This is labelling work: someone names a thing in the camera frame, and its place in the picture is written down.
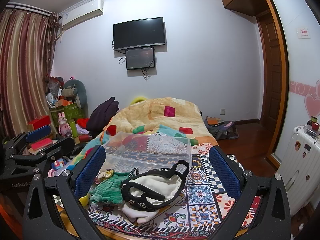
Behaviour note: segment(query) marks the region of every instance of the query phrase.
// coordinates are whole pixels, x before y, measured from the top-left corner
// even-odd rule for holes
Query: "pink bunny toy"
[[[64,116],[64,112],[62,112],[62,115],[58,113],[58,116],[59,116],[59,119],[58,119],[59,133],[63,137],[71,136],[71,128],[70,128],[70,125],[67,123],[67,119]]]

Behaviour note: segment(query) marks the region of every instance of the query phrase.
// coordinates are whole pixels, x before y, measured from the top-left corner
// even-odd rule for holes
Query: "white suitcase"
[[[306,134],[304,127],[301,125],[293,129],[277,171],[287,191],[291,216],[308,204],[320,183],[320,141]]]

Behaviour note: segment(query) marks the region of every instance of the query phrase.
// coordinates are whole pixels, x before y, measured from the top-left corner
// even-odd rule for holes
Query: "metal screw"
[[[251,177],[253,175],[252,171],[249,171],[249,170],[245,170],[244,171],[244,174],[247,176],[247,177]]]
[[[69,170],[64,170],[64,171],[62,172],[62,175],[66,177],[66,176],[69,176],[70,173],[71,173],[71,171],[69,171]]]
[[[40,178],[40,176],[41,176],[41,175],[38,173],[38,174],[36,174],[36,175],[33,176],[33,179],[37,180],[37,179]]]
[[[275,179],[276,179],[276,180],[281,180],[281,179],[282,179],[282,178],[281,178],[281,175],[278,174],[278,173],[276,173],[276,174],[275,174]]]

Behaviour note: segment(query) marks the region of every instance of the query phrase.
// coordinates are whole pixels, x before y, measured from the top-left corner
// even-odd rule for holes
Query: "yellow quilt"
[[[166,127],[196,139],[199,144],[210,142],[218,145],[205,127],[198,107],[183,99],[170,97],[148,99],[122,109],[111,119],[104,131],[111,135],[120,131],[151,134],[163,129],[168,131]]]

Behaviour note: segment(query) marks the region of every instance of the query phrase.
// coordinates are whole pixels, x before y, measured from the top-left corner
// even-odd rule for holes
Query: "red book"
[[[46,139],[43,139],[41,141],[38,141],[36,143],[31,144],[31,147],[34,151],[36,151],[38,149],[45,148],[52,143],[53,143],[53,141],[50,138],[46,138]]]

